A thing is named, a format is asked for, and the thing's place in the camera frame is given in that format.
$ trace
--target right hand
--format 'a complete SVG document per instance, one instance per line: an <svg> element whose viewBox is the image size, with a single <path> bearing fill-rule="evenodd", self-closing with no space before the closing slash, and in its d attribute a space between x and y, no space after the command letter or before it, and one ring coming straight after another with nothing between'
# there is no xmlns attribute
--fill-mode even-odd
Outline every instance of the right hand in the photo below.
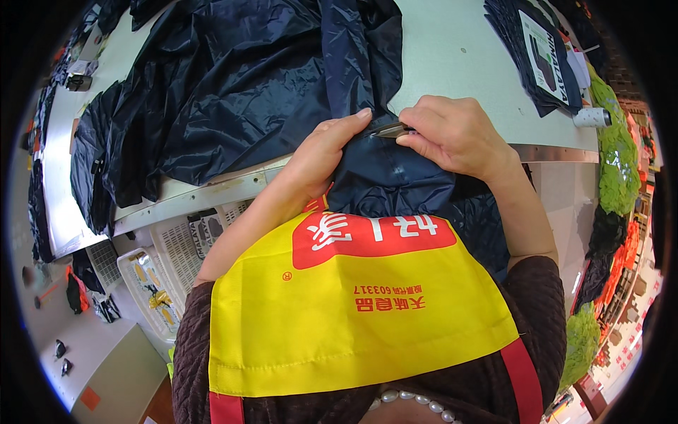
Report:
<svg viewBox="0 0 678 424"><path fill-rule="evenodd" d="M422 96L400 112L400 122L419 134L398 137L444 170L492 182L518 161L518 154L497 133L474 98Z"/></svg>

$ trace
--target fingernail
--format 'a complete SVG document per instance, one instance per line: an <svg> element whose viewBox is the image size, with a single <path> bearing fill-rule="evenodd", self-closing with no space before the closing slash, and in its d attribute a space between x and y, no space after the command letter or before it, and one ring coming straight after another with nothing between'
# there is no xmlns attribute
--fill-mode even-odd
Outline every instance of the fingernail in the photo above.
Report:
<svg viewBox="0 0 678 424"><path fill-rule="evenodd" d="M364 108L362 111L358 112L356 115L358 118L363 119L372 114L372 110L369 107Z"/></svg>

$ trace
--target red apron strap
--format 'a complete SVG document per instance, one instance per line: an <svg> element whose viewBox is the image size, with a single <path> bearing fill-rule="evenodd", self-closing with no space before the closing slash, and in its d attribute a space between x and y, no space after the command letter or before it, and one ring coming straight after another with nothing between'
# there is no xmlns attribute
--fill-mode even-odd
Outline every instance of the red apron strap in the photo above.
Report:
<svg viewBox="0 0 678 424"><path fill-rule="evenodd" d="M513 386L520 424L539 424L544 412L542 387L523 341L518 337L500 352Z"/></svg>
<svg viewBox="0 0 678 424"><path fill-rule="evenodd" d="M243 398L210 392L210 421L212 424L245 424Z"/></svg>

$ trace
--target himalaya label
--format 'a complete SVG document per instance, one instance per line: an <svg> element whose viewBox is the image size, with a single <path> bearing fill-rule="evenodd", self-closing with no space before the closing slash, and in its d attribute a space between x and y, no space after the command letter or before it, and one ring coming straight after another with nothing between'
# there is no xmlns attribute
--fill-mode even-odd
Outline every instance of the himalaya label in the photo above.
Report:
<svg viewBox="0 0 678 424"><path fill-rule="evenodd" d="M522 10L518 13L523 25L527 55L530 57L537 85L551 96L569 105L553 36Z"/></svg>

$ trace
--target brown knit sweater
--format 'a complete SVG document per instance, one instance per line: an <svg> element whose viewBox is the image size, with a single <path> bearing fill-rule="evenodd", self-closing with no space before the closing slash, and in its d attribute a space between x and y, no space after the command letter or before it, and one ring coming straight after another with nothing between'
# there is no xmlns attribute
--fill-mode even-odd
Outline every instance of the brown knit sweater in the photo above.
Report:
<svg viewBox="0 0 678 424"><path fill-rule="evenodd" d="M179 424L210 422L207 362L214 283L196 287L176 339L172 403ZM523 259L499 286L532 358L544 409L553 400L565 364L565 310L558 267L543 256ZM392 382L395 389L430 397L455 411L464 424L518 423L509 374L500 353ZM244 398L245 422L358 423L380 393L379 385L306 395Z"/></svg>

